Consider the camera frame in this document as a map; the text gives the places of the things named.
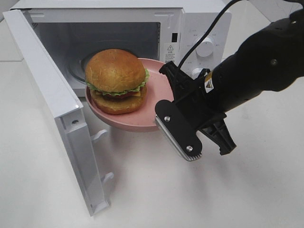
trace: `microwave door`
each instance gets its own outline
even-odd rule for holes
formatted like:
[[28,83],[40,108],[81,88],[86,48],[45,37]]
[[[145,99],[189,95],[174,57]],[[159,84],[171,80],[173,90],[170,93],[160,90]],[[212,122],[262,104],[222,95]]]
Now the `microwave door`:
[[41,97],[41,107],[47,107],[56,123],[89,213],[93,215],[109,205],[103,184],[113,174],[100,177],[92,146],[106,130],[89,135],[82,103],[32,29],[26,12],[16,9],[3,14],[31,72],[30,80]]

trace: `table surface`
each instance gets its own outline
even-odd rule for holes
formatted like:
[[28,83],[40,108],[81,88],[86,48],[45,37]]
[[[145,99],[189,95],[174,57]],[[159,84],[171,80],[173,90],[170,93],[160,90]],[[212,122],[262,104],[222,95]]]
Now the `table surface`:
[[[223,58],[266,20],[249,2],[231,9]],[[161,132],[129,133],[99,121],[85,101],[111,206],[90,217],[58,133],[47,121],[22,56],[0,23],[0,226],[3,228],[304,226],[303,78],[227,113],[237,148],[220,156],[200,135],[203,157],[186,162]]]

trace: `pink plate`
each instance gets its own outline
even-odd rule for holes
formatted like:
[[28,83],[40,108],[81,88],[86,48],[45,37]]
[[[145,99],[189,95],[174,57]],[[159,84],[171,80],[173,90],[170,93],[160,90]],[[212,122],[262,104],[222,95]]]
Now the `pink plate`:
[[94,114],[108,125],[130,132],[152,132],[158,130],[155,124],[155,105],[160,100],[173,100],[170,84],[165,75],[158,71],[164,63],[147,58],[140,58],[143,66],[150,73],[147,82],[147,97],[141,108],[132,113],[107,114],[101,111],[91,99],[90,90],[86,87],[85,98]]

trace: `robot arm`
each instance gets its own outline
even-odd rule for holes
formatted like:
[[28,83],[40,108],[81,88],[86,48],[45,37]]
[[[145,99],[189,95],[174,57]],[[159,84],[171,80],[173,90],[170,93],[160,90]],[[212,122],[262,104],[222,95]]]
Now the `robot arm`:
[[156,123],[188,161],[201,157],[197,131],[215,142],[221,155],[228,154],[236,145],[223,120],[225,112],[304,76],[303,53],[304,9],[250,36],[234,55],[211,72],[203,69],[196,79],[169,62],[160,73],[167,76],[174,101],[156,104]]

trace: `microwave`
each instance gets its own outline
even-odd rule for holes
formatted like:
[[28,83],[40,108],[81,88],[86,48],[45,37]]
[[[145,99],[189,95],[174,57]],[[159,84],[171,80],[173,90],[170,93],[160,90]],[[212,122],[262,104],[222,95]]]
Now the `microwave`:
[[[127,50],[163,63],[180,62],[224,8],[221,0],[20,0],[4,18],[31,73],[41,107],[54,120],[89,214],[107,208],[93,144],[80,98],[84,69],[97,52]],[[222,60],[230,26],[226,12],[188,57],[182,70],[196,77]]]

